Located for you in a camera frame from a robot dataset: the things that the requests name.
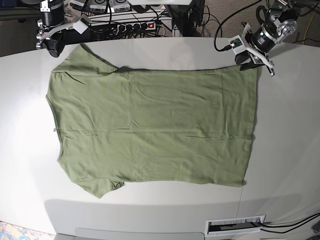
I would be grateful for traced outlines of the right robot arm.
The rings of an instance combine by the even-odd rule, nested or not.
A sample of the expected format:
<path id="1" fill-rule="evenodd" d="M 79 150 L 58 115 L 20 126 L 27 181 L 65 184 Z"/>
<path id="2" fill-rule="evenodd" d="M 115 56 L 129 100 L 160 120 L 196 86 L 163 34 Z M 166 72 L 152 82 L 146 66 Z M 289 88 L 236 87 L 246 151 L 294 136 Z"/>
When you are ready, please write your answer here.
<path id="1" fill-rule="evenodd" d="M 71 0 L 79 15 L 66 16 L 65 1 L 37 0 L 41 18 L 36 48 L 45 48 L 57 58 L 66 45 L 143 37 L 198 37 L 212 17 L 203 0 L 189 5 L 133 5 L 130 0 Z"/>

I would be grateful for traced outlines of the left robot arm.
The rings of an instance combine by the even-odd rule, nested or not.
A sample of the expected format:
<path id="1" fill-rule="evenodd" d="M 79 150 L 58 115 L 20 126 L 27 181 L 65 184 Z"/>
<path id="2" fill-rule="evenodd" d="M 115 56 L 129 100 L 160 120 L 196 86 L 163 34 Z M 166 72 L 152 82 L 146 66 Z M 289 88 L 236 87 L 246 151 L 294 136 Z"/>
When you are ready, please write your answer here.
<path id="1" fill-rule="evenodd" d="M 244 39 L 248 47 L 240 55 L 249 62 L 243 61 L 240 70 L 265 66 L 269 74 L 274 76 L 274 64 L 269 59 L 269 52 L 297 30 L 300 13 L 293 0 L 276 0 L 272 6 L 259 6 L 256 9 L 256 18 L 260 27 L 252 32 L 249 24 L 245 26 Z"/>

